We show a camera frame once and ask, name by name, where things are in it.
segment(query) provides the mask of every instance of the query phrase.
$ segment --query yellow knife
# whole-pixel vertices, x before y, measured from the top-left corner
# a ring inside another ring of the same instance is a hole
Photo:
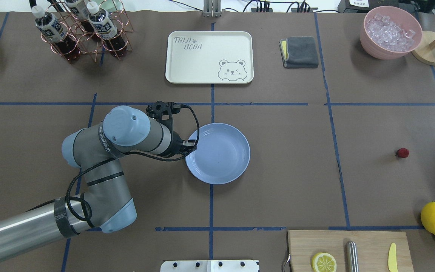
[[[395,243],[390,244],[389,249],[389,271],[397,272],[397,254],[395,251]]]

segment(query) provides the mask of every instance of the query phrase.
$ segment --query pink bowl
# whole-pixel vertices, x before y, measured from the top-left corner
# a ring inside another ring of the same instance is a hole
[[[366,31],[366,24],[369,20],[371,20],[375,14],[387,15],[390,17],[390,20],[395,22],[398,26],[400,26],[404,30],[412,29],[416,32],[414,37],[414,45],[411,46],[409,51],[406,52],[394,52],[387,50],[385,48],[380,47],[377,43],[375,43],[369,36]],[[364,19],[364,23],[362,24],[362,28],[360,31],[360,42],[364,49],[369,53],[372,57],[376,57],[380,60],[392,60],[397,59],[398,57],[402,57],[409,52],[413,51],[419,46],[421,43],[421,39],[423,38],[423,29],[419,22],[414,18],[409,12],[391,6],[381,6],[372,9],[367,13],[366,18]]]

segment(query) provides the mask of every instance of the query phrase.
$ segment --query bear drawing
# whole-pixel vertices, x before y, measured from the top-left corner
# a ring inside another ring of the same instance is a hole
[[[247,77],[244,60],[238,60],[237,62],[221,60],[219,65],[221,69],[217,75],[221,81],[244,81]]]

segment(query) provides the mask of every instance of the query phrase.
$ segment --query ice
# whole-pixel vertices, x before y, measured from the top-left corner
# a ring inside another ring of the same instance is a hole
[[[413,40],[415,31],[412,29],[406,31],[390,20],[389,16],[379,13],[366,23],[366,31],[380,47],[394,52],[409,51],[415,43]]]

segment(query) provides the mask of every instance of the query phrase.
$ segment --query soda bottle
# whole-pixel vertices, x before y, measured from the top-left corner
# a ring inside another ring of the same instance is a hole
[[[100,9],[97,3],[91,1],[88,2],[86,7],[90,12],[88,21],[103,39],[105,48],[107,48],[114,57],[124,57],[126,55],[126,43],[122,35],[119,35],[119,31],[112,22],[108,11]]]
[[[36,27],[43,33],[45,39],[57,47],[68,61],[78,60],[81,51],[76,45],[76,41],[68,36],[67,29],[60,24],[57,18],[40,6],[32,7],[31,12],[36,17]]]
[[[92,24],[88,22],[88,16],[90,12],[86,8],[86,0],[65,0],[65,4],[73,13],[73,15],[78,19],[80,25],[83,27],[83,30],[89,33],[94,33],[95,29],[93,29]]]

